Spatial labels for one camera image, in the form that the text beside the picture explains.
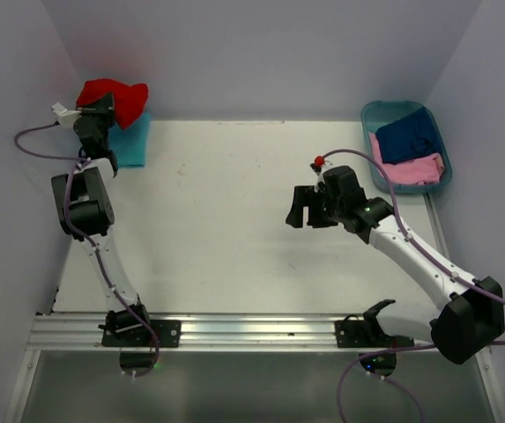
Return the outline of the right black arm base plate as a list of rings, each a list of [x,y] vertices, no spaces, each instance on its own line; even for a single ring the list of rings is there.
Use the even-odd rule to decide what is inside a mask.
[[[412,338],[386,335],[377,322],[348,315],[334,322],[338,348],[396,348],[414,346]]]

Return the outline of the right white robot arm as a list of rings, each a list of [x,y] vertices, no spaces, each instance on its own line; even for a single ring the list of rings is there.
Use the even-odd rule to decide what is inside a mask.
[[[379,301],[335,323],[340,347],[435,345],[455,364],[466,362],[504,331],[501,285],[457,268],[397,219],[392,204],[368,198],[349,166],[315,167],[317,182],[293,190],[286,224],[293,228],[342,226],[382,252],[433,302],[431,306]]]

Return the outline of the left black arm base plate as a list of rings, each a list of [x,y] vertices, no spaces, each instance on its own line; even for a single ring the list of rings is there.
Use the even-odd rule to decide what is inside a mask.
[[[179,320],[152,319],[150,326],[159,340],[159,347],[177,348],[181,337],[181,322]],[[152,347],[155,342],[148,329],[140,323],[113,332],[106,325],[100,324],[103,330],[101,345],[104,347]]]

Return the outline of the red t shirt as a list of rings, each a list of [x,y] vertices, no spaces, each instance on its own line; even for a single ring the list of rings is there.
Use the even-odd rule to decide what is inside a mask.
[[[126,130],[143,114],[149,88],[144,83],[127,85],[112,78],[88,80],[77,97],[76,106],[88,106],[108,93],[113,95],[115,120],[122,130]]]

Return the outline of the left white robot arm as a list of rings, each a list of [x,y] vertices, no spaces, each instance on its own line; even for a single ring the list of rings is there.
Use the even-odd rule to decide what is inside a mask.
[[[113,234],[115,214],[106,189],[118,171],[108,142],[115,125],[114,96],[105,93],[74,110],[56,104],[53,110],[58,122],[70,126],[80,142],[73,169],[51,179],[59,223],[84,249],[100,281],[108,310],[104,333],[145,345],[152,338],[153,325],[119,257]]]

